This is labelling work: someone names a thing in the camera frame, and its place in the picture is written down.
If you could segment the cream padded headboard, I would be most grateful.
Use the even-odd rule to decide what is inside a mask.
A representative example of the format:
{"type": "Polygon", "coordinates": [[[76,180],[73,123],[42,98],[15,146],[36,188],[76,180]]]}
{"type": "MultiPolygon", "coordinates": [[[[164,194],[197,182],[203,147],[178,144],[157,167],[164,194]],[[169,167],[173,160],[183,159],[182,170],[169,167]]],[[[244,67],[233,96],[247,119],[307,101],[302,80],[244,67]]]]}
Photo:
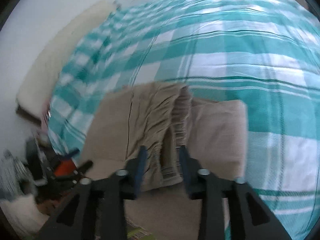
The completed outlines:
{"type": "Polygon", "coordinates": [[[16,95],[17,115],[40,125],[43,107],[76,45],[115,10],[113,3],[101,0],[73,18],[46,44],[19,87],[16,95]]]}

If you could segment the khaki beige pants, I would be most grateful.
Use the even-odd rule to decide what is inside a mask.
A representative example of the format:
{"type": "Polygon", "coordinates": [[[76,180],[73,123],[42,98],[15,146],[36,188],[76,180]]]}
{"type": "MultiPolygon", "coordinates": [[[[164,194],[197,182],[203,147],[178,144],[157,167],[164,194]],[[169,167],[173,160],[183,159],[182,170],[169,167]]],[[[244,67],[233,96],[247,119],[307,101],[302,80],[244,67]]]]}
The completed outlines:
{"type": "Polygon", "coordinates": [[[102,179],[137,156],[148,158],[142,194],[128,200],[128,219],[157,239],[197,239],[201,203],[182,185],[178,148],[220,178],[242,177],[247,153],[247,107],[239,100],[192,96],[183,83],[152,82],[107,93],[88,129],[80,162],[102,179]]]}

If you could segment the teal white plaid bed cover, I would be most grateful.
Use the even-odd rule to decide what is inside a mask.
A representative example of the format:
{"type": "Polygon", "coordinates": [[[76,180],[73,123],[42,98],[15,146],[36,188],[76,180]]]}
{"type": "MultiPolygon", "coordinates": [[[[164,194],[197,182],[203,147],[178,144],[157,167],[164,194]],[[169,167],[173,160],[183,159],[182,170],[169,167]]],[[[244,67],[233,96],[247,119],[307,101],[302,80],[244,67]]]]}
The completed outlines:
{"type": "Polygon", "coordinates": [[[57,153],[81,149],[106,92],[181,81],[248,109],[246,179],[293,239],[319,219],[319,21],[295,0],[157,0],[85,33],[50,102],[57,153]]]}

